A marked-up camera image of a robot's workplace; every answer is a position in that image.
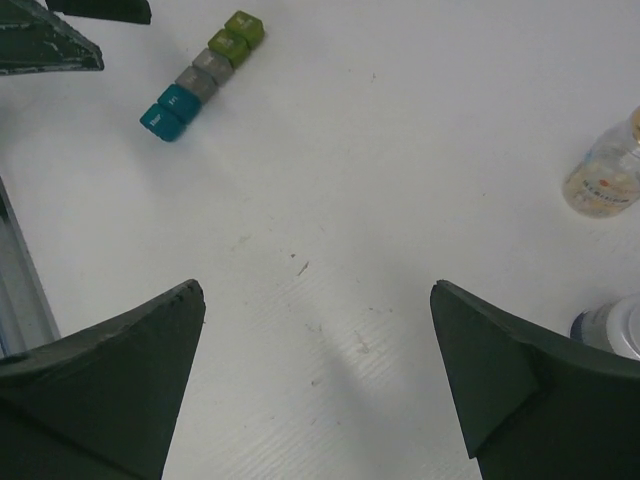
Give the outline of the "multicolour weekly pill organizer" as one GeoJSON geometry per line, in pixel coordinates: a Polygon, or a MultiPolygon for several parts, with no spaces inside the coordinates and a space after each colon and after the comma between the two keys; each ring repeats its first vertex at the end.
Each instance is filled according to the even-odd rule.
{"type": "Polygon", "coordinates": [[[164,142],[176,141],[265,36],[261,19],[236,11],[160,94],[139,123],[164,142]]]}

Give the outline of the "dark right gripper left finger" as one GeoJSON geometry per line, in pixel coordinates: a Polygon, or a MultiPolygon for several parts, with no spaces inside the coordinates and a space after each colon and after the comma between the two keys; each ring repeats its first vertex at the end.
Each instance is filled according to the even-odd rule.
{"type": "Polygon", "coordinates": [[[3,358],[2,478],[161,478],[205,311],[190,279],[3,358]]]}

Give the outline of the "white pill bottle blue label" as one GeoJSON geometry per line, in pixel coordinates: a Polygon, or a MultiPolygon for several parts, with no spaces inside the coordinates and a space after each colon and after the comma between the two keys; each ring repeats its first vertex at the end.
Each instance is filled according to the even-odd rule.
{"type": "Polygon", "coordinates": [[[634,294],[582,312],[573,321],[569,337],[585,345],[639,360],[639,295],[634,294]]]}

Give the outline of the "clear pill bottle with capsules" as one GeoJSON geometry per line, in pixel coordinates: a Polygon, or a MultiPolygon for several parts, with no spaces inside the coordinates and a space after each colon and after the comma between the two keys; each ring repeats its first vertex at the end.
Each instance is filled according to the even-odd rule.
{"type": "Polygon", "coordinates": [[[590,218],[619,215],[639,200],[639,108],[598,137],[567,176],[567,204],[590,218]]]}

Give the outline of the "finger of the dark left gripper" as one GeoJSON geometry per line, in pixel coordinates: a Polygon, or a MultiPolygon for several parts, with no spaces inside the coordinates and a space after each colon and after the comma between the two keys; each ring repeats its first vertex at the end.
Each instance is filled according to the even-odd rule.
{"type": "Polygon", "coordinates": [[[37,1],[1,0],[1,73],[102,71],[100,48],[37,1]]]}
{"type": "Polygon", "coordinates": [[[69,16],[150,24],[152,13],[147,0],[46,0],[51,11],[69,16]]]}

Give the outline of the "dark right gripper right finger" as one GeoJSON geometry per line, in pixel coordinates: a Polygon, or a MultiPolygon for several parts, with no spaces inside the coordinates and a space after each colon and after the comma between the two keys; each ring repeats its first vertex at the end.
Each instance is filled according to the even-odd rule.
{"type": "Polygon", "coordinates": [[[639,364],[438,281],[430,308],[484,479],[636,479],[639,364]]]}

